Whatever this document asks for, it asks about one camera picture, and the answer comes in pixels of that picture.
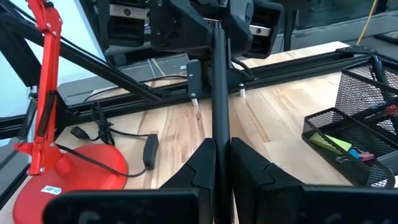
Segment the black vertical pole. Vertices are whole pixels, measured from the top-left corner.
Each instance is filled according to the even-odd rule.
[[[232,185],[230,170],[231,142],[229,139],[229,109],[226,40],[221,23],[215,22],[212,57],[213,139],[216,144],[216,221],[232,223]]]

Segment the cord plug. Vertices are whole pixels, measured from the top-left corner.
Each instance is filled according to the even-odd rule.
[[[159,139],[157,134],[148,135],[147,141],[144,146],[144,153],[142,154],[142,160],[147,170],[155,169],[156,152],[159,147]]]
[[[72,130],[70,130],[70,133],[78,139],[90,140],[89,135],[83,129],[81,129],[79,126],[73,127]]]

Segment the white label sticker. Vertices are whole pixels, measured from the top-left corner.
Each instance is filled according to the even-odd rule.
[[[54,195],[60,194],[61,191],[62,191],[61,188],[59,188],[59,187],[52,187],[52,186],[45,186],[45,187],[41,190],[41,192],[49,193],[49,194],[54,194]]]

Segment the desk organizer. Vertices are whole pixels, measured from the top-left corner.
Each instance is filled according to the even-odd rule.
[[[398,175],[398,65],[343,69],[334,108],[304,119],[302,138],[354,185],[393,188]],[[354,152],[368,152],[362,161]]]

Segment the lamp base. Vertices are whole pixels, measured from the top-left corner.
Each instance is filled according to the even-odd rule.
[[[107,144],[89,144],[75,149],[108,167],[127,174],[127,162],[120,151]],[[69,160],[66,173],[55,169],[45,170],[42,175],[33,176],[17,196],[12,217],[15,224],[42,224],[45,206],[58,195],[73,190],[118,190],[123,189],[127,177],[80,159],[70,153],[64,154]]]

